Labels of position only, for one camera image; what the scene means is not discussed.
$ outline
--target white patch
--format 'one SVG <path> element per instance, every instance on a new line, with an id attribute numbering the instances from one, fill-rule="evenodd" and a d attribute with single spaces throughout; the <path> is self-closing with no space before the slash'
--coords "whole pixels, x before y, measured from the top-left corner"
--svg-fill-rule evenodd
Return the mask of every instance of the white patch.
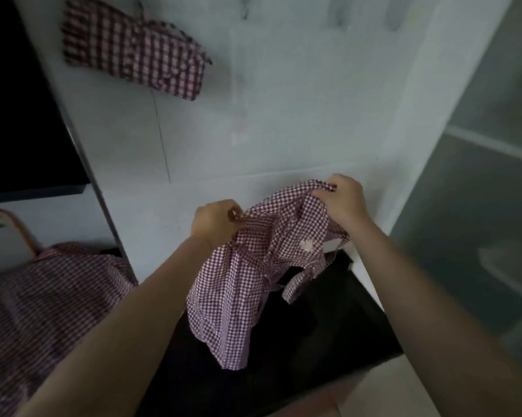
<path id="1" fill-rule="evenodd" d="M 315 243 L 313 243 L 312 239 L 308 238 L 307 240 L 300 241 L 299 246 L 304 252 L 313 253 Z"/>

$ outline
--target hand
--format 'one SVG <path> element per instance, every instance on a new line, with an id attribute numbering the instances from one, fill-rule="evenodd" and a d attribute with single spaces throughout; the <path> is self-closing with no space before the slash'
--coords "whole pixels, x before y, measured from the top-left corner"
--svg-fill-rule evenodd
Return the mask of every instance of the hand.
<path id="1" fill-rule="evenodd" d="M 336 191 L 318 189 L 313 191 L 313 196 L 323 201 L 329 216 L 344 230 L 351 232 L 358 223 L 371 220 L 359 182 L 342 174 L 334 174 L 327 183 L 336 186 Z"/>
<path id="2" fill-rule="evenodd" d="M 242 213 L 240 205 L 231 199 L 200 206 L 195 210 L 191 235 L 203 238 L 215 250 L 226 244 L 243 227 L 243 222 L 236 219 Z"/>

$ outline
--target left hand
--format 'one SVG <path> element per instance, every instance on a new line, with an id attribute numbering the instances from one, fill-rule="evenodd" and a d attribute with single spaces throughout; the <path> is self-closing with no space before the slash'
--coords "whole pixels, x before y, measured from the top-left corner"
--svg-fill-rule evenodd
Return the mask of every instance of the left hand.
<path id="1" fill-rule="evenodd" d="M 226 244 L 243 227 L 243 222 L 236 219 L 242 213 L 240 205 L 231 199 L 200 206 L 195 210 L 191 235 L 203 238 L 215 250 Z"/>

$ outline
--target right arm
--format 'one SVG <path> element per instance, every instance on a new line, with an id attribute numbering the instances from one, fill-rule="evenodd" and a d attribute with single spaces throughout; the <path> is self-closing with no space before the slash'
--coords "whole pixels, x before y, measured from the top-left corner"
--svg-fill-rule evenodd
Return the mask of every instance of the right arm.
<path id="1" fill-rule="evenodd" d="M 522 416 L 522 368 L 371 220 L 344 175 L 315 191 L 348 231 L 406 356 L 440 414 Z"/>

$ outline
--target red and white checkered fabric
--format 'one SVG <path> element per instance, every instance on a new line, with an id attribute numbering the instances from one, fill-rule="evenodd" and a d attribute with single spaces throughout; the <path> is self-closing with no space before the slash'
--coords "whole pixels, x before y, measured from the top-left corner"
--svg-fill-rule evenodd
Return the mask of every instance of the red and white checkered fabric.
<path id="1" fill-rule="evenodd" d="M 247 365 L 251 329 L 271 291 L 291 266 L 303 268 L 284 287 L 292 302 L 300 288 L 330 264 L 323 242 L 348 234 L 327 214 L 314 189 L 333 191 L 310 180 L 291 186 L 247 210 L 245 226 L 205 262 L 188 294 L 188 320 L 194 335 L 209 346 L 223 369 Z"/>
<path id="2" fill-rule="evenodd" d="M 127 260 L 74 244 L 0 276 L 0 416 L 14 416 L 135 285 Z"/>
<path id="3" fill-rule="evenodd" d="M 115 77 L 194 100 L 206 64 L 201 46 L 174 24 L 145 21 L 99 0 L 67 0 L 64 59 Z"/>

